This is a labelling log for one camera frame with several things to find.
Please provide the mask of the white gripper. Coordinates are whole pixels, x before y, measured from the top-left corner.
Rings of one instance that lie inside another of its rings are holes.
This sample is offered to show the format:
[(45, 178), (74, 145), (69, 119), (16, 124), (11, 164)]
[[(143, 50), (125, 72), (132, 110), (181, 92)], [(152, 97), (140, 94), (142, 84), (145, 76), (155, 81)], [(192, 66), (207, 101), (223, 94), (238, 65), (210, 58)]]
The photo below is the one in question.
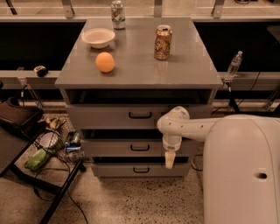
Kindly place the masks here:
[(166, 150), (165, 156), (165, 167), (171, 169), (174, 164), (176, 152), (178, 151), (182, 143), (181, 136), (171, 136), (169, 134), (163, 134), (163, 147)]

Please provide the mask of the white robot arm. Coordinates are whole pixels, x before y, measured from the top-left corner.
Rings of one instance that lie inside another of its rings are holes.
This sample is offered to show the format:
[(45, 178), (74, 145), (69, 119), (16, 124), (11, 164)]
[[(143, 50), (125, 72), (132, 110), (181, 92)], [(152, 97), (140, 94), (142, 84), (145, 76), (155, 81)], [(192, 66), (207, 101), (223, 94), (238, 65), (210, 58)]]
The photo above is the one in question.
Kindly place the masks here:
[(204, 224), (280, 224), (280, 119), (228, 115), (192, 119), (177, 106), (157, 121), (165, 166), (182, 139), (204, 144)]

